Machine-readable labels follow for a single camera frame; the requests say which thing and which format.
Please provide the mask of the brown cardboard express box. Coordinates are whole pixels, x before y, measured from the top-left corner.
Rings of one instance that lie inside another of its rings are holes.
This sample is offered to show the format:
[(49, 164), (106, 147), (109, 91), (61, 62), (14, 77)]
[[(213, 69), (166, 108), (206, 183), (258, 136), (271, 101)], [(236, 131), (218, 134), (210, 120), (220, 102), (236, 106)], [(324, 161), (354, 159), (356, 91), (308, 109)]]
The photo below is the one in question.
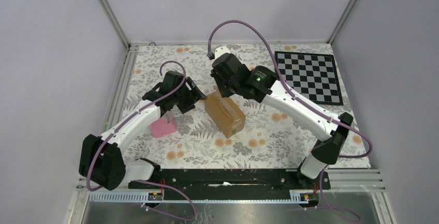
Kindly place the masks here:
[(223, 98), (219, 91), (207, 96), (204, 108), (225, 138), (232, 137), (245, 126), (246, 115), (232, 99)]

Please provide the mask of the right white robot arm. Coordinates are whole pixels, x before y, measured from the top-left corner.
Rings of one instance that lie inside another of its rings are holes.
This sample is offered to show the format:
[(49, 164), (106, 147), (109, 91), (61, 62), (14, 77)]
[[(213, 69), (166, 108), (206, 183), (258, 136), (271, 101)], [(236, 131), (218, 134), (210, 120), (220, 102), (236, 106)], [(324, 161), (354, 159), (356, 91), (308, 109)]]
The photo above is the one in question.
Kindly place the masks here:
[(302, 188), (315, 185), (320, 172), (338, 160), (353, 117), (318, 106), (282, 83), (279, 76), (265, 66), (249, 70), (226, 47), (210, 52), (209, 59), (213, 61), (211, 77), (222, 97), (239, 95), (271, 106), (299, 122), (317, 138), (297, 174), (297, 182)]

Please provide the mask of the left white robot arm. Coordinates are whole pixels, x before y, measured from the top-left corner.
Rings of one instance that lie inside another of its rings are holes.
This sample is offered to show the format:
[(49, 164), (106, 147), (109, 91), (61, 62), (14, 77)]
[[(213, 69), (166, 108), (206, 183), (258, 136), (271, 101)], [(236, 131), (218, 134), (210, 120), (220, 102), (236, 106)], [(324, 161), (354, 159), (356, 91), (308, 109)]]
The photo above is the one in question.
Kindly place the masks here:
[(147, 159), (125, 159), (123, 154), (136, 137), (173, 107), (184, 114), (206, 98), (190, 77), (176, 71), (167, 72), (163, 81), (146, 92), (135, 109), (119, 123), (98, 136), (85, 137), (79, 174), (107, 190), (136, 180), (141, 180), (147, 188), (155, 188), (161, 177), (155, 171), (158, 165)]

